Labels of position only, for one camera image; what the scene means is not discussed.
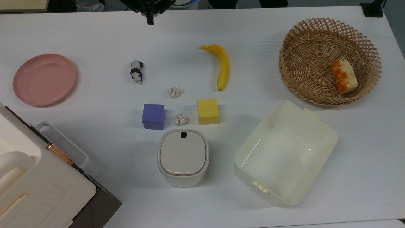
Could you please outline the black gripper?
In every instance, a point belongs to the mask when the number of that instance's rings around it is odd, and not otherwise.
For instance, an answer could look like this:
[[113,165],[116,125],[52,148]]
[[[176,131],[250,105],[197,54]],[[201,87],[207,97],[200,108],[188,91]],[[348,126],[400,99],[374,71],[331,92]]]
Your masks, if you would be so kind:
[[154,25],[155,14],[162,14],[175,3],[174,0],[121,0],[120,2],[136,13],[145,14],[148,25]]

